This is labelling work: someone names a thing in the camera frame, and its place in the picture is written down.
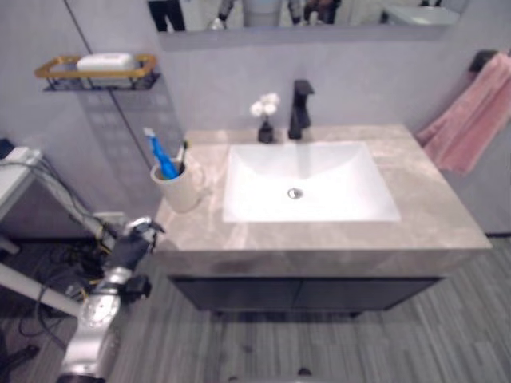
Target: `white cup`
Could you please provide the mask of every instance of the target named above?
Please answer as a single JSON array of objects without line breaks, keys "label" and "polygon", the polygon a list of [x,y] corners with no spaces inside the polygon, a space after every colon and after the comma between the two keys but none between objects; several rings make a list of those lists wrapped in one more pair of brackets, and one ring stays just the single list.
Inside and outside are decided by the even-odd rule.
[{"label": "white cup", "polygon": [[[174,162],[176,169],[180,164]],[[176,213],[186,213],[199,203],[199,192],[193,182],[192,173],[184,167],[178,177],[168,180],[161,173],[160,165],[151,169],[151,179],[158,185],[164,198]]]}]

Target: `gold soap rack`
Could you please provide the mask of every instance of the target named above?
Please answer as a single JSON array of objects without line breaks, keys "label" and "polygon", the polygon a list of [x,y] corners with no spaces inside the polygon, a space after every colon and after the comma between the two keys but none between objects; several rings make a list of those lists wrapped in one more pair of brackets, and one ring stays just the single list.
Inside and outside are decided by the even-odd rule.
[{"label": "gold soap rack", "polygon": [[158,81],[156,58],[152,54],[138,54],[139,68],[117,71],[79,71],[80,56],[59,56],[35,69],[37,78],[48,81],[45,91],[60,90],[148,90]]}]

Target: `white flower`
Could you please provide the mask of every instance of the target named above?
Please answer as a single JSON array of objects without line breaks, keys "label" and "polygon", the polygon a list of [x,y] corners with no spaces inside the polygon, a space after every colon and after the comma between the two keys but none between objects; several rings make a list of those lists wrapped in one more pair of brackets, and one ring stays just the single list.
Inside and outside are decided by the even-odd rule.
[{"label": "white flower", "polygon": [[264,112],[264,105],[261,101],[256,101],[252,106],[250,107],[250,114],[252,114],[254,117],[261,117]]},{"label": "white flower", "polygon": [[275,114],[277,111],[277,107],[275,104],[265,104],[264,105],[264,114],[267,116],[271,116],[272,114]]},{"label": "white flower", "polygon": [[277,93],[269,93],[261,96],[261,102],[263,104],[273,104],[274,106],[279,106],[280,97]]}]

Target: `pink towel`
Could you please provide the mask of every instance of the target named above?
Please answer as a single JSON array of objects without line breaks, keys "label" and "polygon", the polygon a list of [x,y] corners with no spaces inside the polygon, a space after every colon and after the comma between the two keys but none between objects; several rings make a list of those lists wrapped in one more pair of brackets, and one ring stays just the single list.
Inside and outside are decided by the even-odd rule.
[{"label": "pink towel", "polygon": [[499,53],[417,138],[438,168],[466,175],[510,117],[511,57]]}]

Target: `white sink basin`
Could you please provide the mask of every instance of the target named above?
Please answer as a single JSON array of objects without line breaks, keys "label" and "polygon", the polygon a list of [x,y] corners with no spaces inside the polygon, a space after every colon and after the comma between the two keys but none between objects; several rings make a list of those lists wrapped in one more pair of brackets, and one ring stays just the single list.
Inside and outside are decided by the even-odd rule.
[{"label": "white sink basin", "polygon": [[399,221],[363,142],[232,145],[226,222]]}]

